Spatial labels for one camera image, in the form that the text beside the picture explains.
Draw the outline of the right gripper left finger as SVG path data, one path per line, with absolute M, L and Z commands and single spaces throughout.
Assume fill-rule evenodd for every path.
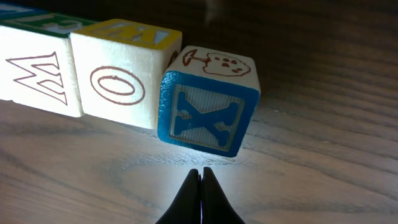
M 156 224 L 200 224 L 200 174 L 191 169 L 167 211 Z

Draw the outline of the wooden block blue side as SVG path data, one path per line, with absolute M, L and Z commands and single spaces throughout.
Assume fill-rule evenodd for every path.
M 0 10 L 1 10 L 1 19 L 8 19 L 12 17 L 20 17 L 20 16 L 30 16 L 30 15 L 37 15 L 43 14 L 47 11 L 28 7 L 28 6 L 21 6 L 18 4 L 12 4 L 9 2 L 1 2 L 0 3 Z

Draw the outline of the plain cream wooden block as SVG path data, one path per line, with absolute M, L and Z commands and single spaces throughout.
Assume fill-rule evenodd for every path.
M 92 20 L 48 12 L 1 21 L 1 78 L 11 100 L 83 116 L 70 34 Z

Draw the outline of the wooden block teal side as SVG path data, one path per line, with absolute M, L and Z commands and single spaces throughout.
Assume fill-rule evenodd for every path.
M 111 19 L 70 39 L 84 113 L 154 129 L 162 76 L 181 51 L 182 33 Z

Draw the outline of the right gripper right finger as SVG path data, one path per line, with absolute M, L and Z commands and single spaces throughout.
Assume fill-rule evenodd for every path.
M 202 224 L 245 224 L 234 211 L 210 167 L 201 182 Z

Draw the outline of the blue top wooden block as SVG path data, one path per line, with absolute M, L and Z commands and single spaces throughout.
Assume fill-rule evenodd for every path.
M 164 73 L 158 137 L 170 144 L 234 157 L 260 95 L 252 58 L 189 45 Z

